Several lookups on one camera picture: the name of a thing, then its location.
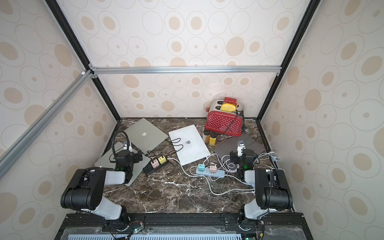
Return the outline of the black power strip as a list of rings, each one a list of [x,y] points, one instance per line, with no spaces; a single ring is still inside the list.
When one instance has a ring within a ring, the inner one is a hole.
[[[151,166],[151,161],[143,168],[143,172],[145,173],[145,175],[147,177],[149,177],[150,175],[152,175],[153,173],[156,173],[158,171],[160,171],[163,167],[165,167],[167,164],[168,164],[168,160],[165,164],[161,165],[156,168],[156,169],[153,169],[152,166]]]

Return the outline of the pink charger plug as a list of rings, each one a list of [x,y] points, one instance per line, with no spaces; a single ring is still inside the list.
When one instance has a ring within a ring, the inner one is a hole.
[[[153,169],[156,169],[160,166],[160,163],[158,160],[153,160],[153,161],[151,161],[151,166]]]

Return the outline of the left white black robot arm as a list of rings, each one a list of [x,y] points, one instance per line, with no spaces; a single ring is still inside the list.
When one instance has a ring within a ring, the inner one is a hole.
[[[133,177],[134,164],[143,160],[142,151],[113,151],[115,168],[87,168],[76,170],[61,196],[61,207],[103,217],[107,221],[130,223],[125,207],[103,196],[104,187],[128,184]]]

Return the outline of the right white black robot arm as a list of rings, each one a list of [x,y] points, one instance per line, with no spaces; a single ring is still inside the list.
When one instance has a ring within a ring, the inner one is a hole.
[[[237,167],[238,176],[253,187],[255,197],[240,210],[240,219],[261,220],[263,216],[293,206],[292,193],[283,169],[271,166],[255,168],[261,157],[271,157],[275,162],[277,156],[274,152],[256,155],[251,149],[230,152],[230,161]]]

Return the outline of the yellow charger plug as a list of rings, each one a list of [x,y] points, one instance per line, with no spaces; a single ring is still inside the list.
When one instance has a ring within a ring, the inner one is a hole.
[[[163,165],[163,164],[165,164],[165,163],[167,162],[167,158],[166,158],[165,156],[160,156],[160,157],[158,158],[158,162],[159,162],[161,165]]]

